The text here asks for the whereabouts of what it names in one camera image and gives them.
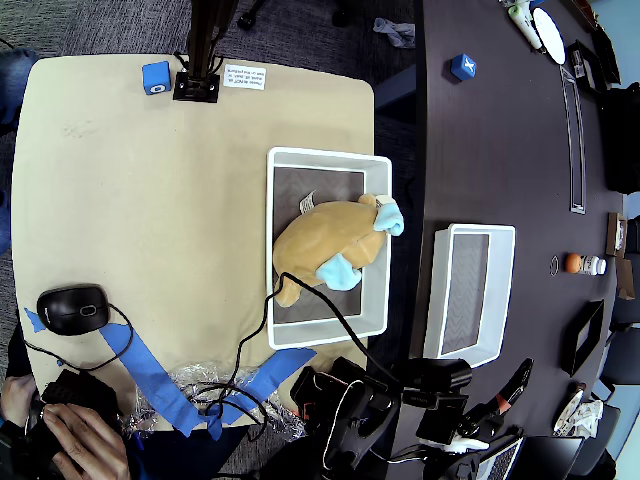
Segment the person's right hand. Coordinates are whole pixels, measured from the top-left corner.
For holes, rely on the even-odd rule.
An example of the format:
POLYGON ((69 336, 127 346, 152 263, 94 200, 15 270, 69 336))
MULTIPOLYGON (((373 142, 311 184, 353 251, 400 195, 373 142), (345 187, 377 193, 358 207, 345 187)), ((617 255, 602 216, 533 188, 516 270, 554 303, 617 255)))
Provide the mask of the person's right hand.
POLYGON ((131 479, 124 442, 100 416, 74 404, 46 405, 43 419, 62 450, 52 460, 64 479, 131 479))

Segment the person's left hand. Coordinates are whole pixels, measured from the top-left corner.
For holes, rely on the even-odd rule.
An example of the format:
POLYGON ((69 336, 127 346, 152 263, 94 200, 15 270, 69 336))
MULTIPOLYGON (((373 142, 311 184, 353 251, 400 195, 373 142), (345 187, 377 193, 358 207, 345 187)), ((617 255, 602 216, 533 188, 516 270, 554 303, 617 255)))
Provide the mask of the person's left hand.
POLYGON ((1 417, 19 427, 27 423, 31 402, 36 392, 36 383, 32 374, 9 376, 1 393, 1 417))

